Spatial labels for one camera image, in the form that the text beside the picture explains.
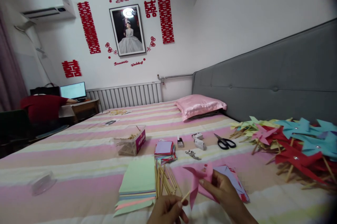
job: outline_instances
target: hand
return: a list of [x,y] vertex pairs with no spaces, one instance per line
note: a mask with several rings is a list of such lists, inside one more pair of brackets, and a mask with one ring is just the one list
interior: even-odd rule
[[257,223],[240,199],[229,178],[213,170],[212,183],[201,179],[200,184],[211,193],[219,202],[232,222]]
[[179,216],[185,223],[189,222],[189,219],[185,212],[182,210],[183,205],[188,205],[188,201],[178,196],[160,196],[152,210],[151,216],[147,221],[147,224],[181,224]]

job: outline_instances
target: person in red shirt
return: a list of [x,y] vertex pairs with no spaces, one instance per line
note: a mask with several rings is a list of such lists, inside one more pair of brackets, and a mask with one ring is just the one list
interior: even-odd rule
[[45,95],[43,89],[35,89],[35,95],[21,100],[21,109],[28,112],[35,135],[40,135],[59,128],[59,109],[63,105],[77,103],[76,100],[55,95]]

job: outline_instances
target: black scissors handle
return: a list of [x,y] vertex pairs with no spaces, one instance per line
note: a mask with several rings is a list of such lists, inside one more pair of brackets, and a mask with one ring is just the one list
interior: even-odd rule
[[218,146],[223,150],[227,150],[229,148],[231,149],[235,148],[236,144],[232,140],[222,138],[222,139],[218,139]]

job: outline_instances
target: pink pillow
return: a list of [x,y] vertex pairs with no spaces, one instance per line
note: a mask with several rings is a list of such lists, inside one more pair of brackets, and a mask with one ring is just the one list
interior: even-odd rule
[[227,108],[227,105],[218,99],[213,99],[198,94],[193,94],[178,99],[174,104],[183,114],[183,121],[195,115],[212,112],[221,108],[226,110]]

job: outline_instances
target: wedding photo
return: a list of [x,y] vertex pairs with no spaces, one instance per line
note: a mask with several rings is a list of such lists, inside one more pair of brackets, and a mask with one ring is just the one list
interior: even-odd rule
[[145,53],[139,6],[130,5],[109,10],[119,56]]

